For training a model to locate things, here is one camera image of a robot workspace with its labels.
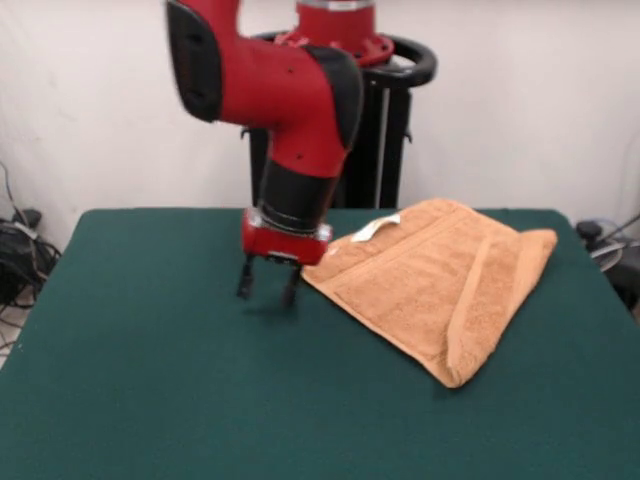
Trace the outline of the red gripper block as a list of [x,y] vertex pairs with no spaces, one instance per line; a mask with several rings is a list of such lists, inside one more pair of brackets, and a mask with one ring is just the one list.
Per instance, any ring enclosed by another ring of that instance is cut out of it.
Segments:
[[292,269],[282,296],[283,305],[291,307],[295,302],[301,279],[300,265],[317,265],[327,252],[332,237],[333,228],[326,223],[321,223],[311,233],[289,232],[267,223],[258,209],[245,209],[242,220],[242,247],[246,255],[236,295],[241,299],[251,296],[255,256],[277,258],[299,264]]

